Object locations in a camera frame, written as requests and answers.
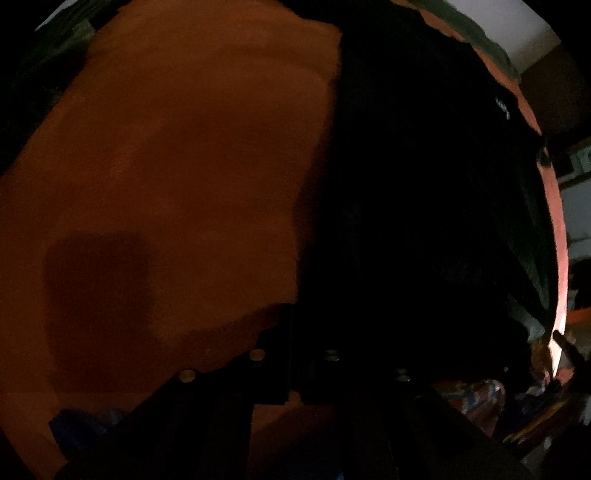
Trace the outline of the black jacket with white lettering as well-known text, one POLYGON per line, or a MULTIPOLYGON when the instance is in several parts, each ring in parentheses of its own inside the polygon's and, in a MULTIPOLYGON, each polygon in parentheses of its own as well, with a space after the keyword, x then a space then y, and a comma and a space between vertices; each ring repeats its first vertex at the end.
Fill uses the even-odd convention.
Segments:
POLYGON ((283 1, 339 34, 320 155, 298 199, 294 360, 307 404, 404 384, 553 383, 558 266, 543 140, 468 42, 391 1, 283 1))

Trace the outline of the orange fleece blanket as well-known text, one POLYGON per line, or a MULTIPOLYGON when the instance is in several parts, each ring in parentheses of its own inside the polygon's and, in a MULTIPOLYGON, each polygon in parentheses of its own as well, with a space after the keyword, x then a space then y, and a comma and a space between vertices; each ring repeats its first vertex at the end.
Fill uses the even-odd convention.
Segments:
MULTIPOLYGON (((248 479, 297 479, 320 420, 293 370, 312 339, 297 205, 339 34, 281 2, 128 3, 3 175, 1 430, 21 462, 3 478, 59 479, 49 422, 63 409, 129 412, 182 370, 263 351, 290 397, 254 408, 248 479)), ((549 158, 541 174, 559 275, 553 386, 566 239, 549 158)), ((489 386, 435 389, 491 439, 527 419, 489 386)))

